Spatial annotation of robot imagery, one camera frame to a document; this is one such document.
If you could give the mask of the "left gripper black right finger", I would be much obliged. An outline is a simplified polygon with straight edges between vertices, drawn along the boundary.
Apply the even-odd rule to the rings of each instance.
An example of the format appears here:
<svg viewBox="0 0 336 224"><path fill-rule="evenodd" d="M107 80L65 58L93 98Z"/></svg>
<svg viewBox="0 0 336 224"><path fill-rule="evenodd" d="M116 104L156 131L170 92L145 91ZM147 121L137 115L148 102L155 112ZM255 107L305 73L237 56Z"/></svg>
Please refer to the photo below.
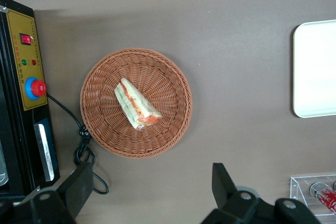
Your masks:
<svg viewBox="0 0 336 224"><path fill-rule="evenodd" d="M222 163L213 163L212 192L217 204L202 223L319 223L301 202L279 198L274 205L234 184Z"/></svg>

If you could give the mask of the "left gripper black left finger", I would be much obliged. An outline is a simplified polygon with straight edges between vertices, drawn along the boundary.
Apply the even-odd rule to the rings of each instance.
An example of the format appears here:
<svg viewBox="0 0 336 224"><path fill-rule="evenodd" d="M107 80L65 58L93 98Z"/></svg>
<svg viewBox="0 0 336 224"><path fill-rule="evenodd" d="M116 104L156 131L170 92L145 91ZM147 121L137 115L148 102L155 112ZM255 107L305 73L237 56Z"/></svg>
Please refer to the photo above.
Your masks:
<svg viewBox="0 0 336 224"><path fill-rule="evenodd" d="M76 223L92 192L92 165L82 163L57 188L43 188L18 205L2 199L1 223Z"/></svg>

